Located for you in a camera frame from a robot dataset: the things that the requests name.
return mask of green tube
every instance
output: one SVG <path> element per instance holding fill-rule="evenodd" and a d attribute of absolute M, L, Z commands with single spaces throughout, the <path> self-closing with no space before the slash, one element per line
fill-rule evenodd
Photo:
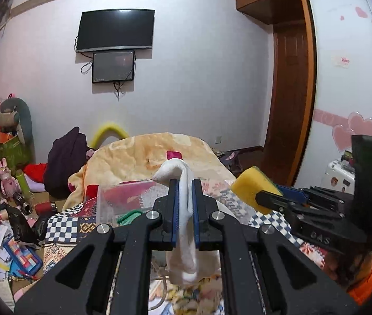
<path fill-rule="evenodd" d="M 29 201 L 32 196 L 32 192 L 30 191 L 29 185 L 27 184 L 26 181 L 26 177 L 24 176 L 24 173 L 21 169 L 17 169 L 17 171 L 15 172 L 15 178 L 19 182 L 24 199 Z"/>

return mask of flat screen tv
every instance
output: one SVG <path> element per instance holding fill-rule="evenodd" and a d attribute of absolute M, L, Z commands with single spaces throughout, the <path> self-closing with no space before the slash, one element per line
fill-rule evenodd
<path fill-rule="evenodd" d="M 152 9 L 83 12 L 78 29 L 77 52 L 152 48 L 154 12 Z"/>

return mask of red cloth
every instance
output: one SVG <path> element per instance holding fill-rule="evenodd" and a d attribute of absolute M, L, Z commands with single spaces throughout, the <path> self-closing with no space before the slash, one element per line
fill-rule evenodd
<path fill-rule="evenodd" d="M 182 154 L 179 153 L 178 151 L 168 150 L 166 155 L 167 155 L 167 160 L 170 160 L 172 158 L 182 159 Z"/>
<path fill-rule="evenodd" d="M 46 163 L 39 163 L 37 165 L 29 164 L 23 171 L 30 177 L 33 181 L 38 183 L 43 183 L 43 173 L 46 170 Z"/>

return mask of black plastic bag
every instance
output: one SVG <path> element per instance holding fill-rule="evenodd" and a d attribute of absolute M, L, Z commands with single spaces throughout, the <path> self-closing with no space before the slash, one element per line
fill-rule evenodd
<path fill-rule="evenodd" d="M 8 213 L 8 220 L 10 221 L 14 233 L 14 240 L 17 243 L 40 249 L 38 238 L 19 209 L 7 204 L 6 210 Z"/>
<path fill-rule="evenodd" d="M 44 240 L 46 237 L 47 221 L 50 217 L 50 214 L 48 214 L 47 216 L 40 216 L 31 228 L 34 232 L 34 235 L 39 241 Z"/>

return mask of wooden door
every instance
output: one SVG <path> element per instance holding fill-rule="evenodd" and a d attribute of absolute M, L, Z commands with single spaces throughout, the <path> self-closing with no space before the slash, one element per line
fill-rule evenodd
<path fill-rule="evenodd" d="M 261 169 L 274 183 L 290 185 L 297 173 L 292 167 L 307 112 L 306 102 L 310 103 L 306 98 L 305 23 L 275 25 L 274 51 L 274 83 Z"/>

